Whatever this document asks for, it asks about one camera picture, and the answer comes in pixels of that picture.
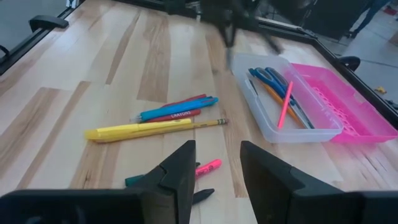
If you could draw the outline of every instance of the red marker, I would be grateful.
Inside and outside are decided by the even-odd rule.
[[[221,161],[221,159],[215,159],[204,166],[198,167],[195,171],[195,177],[199,178],[203,175],[210,173],[211,171],[219,168],[222,163],[223,162]]]
[[[195,110],[185,111],[185,112],[181,112],[181,113],[175,113],[175,114],[171,114],[171,115],[167,115],[167,116],[161,116],[161,117],[154,118],[154,119],[149,119],[149,120],[145,121],[145,123],[159,122],[159,121],[171,121],[171,120],[175,120],[175,119],[189,118],[191,116],[200,114],[200,112],[201,111],[199,109],[195,109]]]
[[[175,102],[175,103],[169,103],[169,104],[163,105],[162,107],[171,106],[171,105],[176,105],[176,104],[179,104],[179,103],[184,103],[184,102],[188,102],[188,101],[192,101],[192,100],[197,100],[197,99],[202,99],[202,98],[206,98],[206,94],[201,94],[201,95],[198,95],[198,96],[193,96],[193,97],[188,98],[188,99],[186,99],[186,100],[178,101],[178,102]]]

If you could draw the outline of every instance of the pink pencil case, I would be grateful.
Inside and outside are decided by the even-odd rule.
[[[333,142],[374,143],[397,137],[398,132],[357,91],[332,71],[292,64],[319,97],[343,122],[343,132]]]

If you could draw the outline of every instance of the pencil case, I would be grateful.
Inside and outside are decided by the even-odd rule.
[[[385,142],[398,136],[391,126],[351,85],[326,68],[293,64],[307,83],[343,123],[334,142]]]
[[[276,69],[284,78],[294,83],[292,94],[304,110],[315,129],[303,129],[291,116],[286,116],[282,129],[277,127],[282,107],[266,89],[248,72],[249,68]],[[232,72],[248,103],[264,138],[278,142],[325,142],[343,130],[343,124],[325,102],[312,90],[304,78],[286,59],[277,56],[235,54]]]

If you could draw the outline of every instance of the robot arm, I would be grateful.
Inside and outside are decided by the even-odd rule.
[[[286,7],[288,11],[295,10],[308,5],[312,0],[269,0],[274,5]],[[230,68],[232,50],[234,45],[236,29],[246,29],[258,33],[276,54],[282,53],[282,47],[274,41],[269,34],[259,28],[254,15],[260,0],[246,0],[243,6],[241,0],[201,0],[202,20],[217,27],[226,47],[226,61]]]

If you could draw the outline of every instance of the pencil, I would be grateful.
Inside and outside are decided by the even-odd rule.
[[[266,85],[265,83],[261,83],[263,85],[263,87],[267,90],[267,92],[273,97],[273,99],[281,106],[283,106],[284,101],[282,100],[282,98],[275,92],[275,90],[273,90],[269,85]],[[297,115],[294,113],[292,107],[288,107],[287,108],[287,113],[289,115],[291,115],[291,117],[293,118],[293,120],[296,121],[297,124],[299,124],[301,127],[304,127],[303,123],[301,122],[301,120],[299,119],[299,117],[297,117]]]
[[[204,127],[226,124],[226,123],[228,123],[228,119],[217,119],[217,120],[212,120],[212,121],[204,121],[204,122],[197,122],[197,123],[191,123],[191,124],[182,124],[179,126],[172,126],[172,127],[158,128],[158,129],[152,129],[152,130],[147,130],[147,131],[138,131],[135,133],[126,133],[123,135],[109,136],[108,138],[95,139],[94,141],[100,142],[100,143],[114,142],[114,141],[120,141],[120,140],[125,140],[125,139],[133,139],[133,138],[140,138],[140,137],[145,137],[145,136],[152,136],[152,135],[156,135],[156,134],[165,134],[165,133],[171,133],[171,132],[176,132],[176,131],[184,131],[184,130],[189,130],[189,129],[194,129],[194,128],[204,128]]]

